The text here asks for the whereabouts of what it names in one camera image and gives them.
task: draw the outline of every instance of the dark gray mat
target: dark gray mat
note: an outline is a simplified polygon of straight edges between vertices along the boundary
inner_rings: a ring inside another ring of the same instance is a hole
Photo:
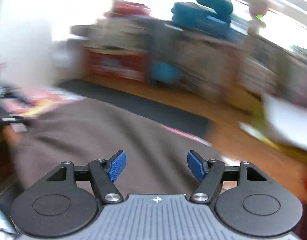
[[[205,136],[207,130],[210,128],[210,120],[204,117],[80,79],[65,81],[59,87],[88,98],[112,104],[134,114],[201,138]]]

